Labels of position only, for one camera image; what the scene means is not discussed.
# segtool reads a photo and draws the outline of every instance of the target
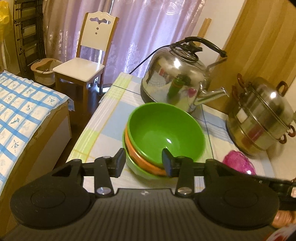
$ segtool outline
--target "metal rack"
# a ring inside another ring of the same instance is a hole
[[[31,65],[45,58],[42,0],[15,0],[13,27],[22,77],[34,79]]]

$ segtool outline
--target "wooden bed frame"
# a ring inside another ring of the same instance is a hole
[[[0,195],[0,237],[16,226],[9,207],[12,194],[24,184],[52,171],[71,137],[68,104],[65,102],[48,120],[43,132],[35,132],[32,138],[36,141],[25,148],[5,183]]]

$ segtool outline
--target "blue checkered bedsheet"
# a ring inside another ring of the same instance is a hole
[[[22,151],[50,111],[69,98],[32,80],[0,74],[0,194]]]

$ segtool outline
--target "metal screw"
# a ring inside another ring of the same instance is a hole
[[[101,194],[101,195],[107,195],[111,192],[111,188],[109,187],[100,187],[96,190],[96,192],[98,194]]]
[[[182,195],[188,195],[188,194],[192,193],[192,189],[189,187],[181,187],[178,189],[178,193],[180,193]]]

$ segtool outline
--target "chair seat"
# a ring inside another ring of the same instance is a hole
[[[104,69],[104,65],[83,58],[73,58],[54,67],[53,71],[83,82],[90,81],[96,74]]]

